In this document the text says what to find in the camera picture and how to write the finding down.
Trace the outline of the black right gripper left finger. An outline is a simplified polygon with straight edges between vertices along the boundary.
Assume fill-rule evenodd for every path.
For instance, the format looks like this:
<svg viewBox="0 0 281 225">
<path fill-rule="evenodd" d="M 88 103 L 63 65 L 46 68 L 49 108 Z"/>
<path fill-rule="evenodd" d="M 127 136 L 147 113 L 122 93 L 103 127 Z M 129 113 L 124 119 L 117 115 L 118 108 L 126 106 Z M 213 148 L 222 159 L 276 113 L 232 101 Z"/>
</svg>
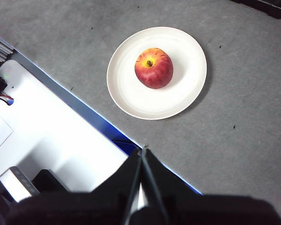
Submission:
<svg viewBox="0 0 281 225">
<path fill-rule="evenodd" d="M 119 225 L 140 168 L 135 149 L 106 181 L 91 192 L 47 192 L 12 207 L 7 225 Z"/>
</svg>

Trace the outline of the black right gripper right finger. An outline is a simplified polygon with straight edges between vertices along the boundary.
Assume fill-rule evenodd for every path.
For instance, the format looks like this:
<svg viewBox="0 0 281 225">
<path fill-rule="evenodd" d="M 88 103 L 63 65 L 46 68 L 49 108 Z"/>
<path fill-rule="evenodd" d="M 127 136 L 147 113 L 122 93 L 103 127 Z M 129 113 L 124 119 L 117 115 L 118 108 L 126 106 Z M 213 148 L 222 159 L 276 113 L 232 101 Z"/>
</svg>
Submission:
<svg viewBox="0 0 281 225">
<path fill-rule="evenodd" d="M 265 200 L 237 195 L 201 195 L 144 149 L 148 200 L 167 225 L 281 225 Z"/>
</svg>

